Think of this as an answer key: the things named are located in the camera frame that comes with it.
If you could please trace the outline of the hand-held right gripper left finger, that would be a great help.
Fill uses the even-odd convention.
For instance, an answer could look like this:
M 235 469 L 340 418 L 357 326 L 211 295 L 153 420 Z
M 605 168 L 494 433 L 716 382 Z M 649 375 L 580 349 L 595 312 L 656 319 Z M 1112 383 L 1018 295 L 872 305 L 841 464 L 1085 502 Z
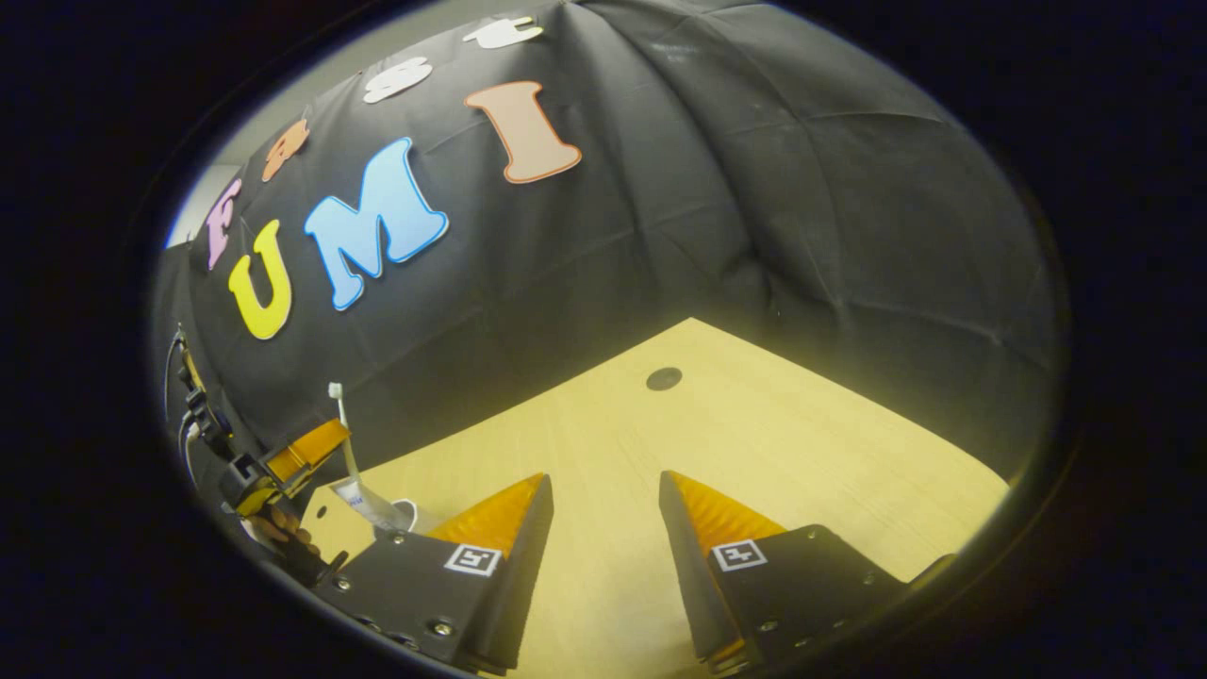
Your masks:
M 519 663 L 553 516 L 552 478 L 531 474 L 428 534 L 381 532 L 314 590 L 410 652 L 505 675 Z

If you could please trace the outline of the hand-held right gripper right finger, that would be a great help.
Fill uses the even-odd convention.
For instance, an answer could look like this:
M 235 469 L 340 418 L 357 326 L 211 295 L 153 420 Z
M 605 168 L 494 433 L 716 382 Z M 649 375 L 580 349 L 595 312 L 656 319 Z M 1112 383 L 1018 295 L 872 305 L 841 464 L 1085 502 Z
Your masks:
M 782 527 L 680 472 L 658 503 L 695 657 L 731 677 L 791 657 L 908 590 L 822 523 Z

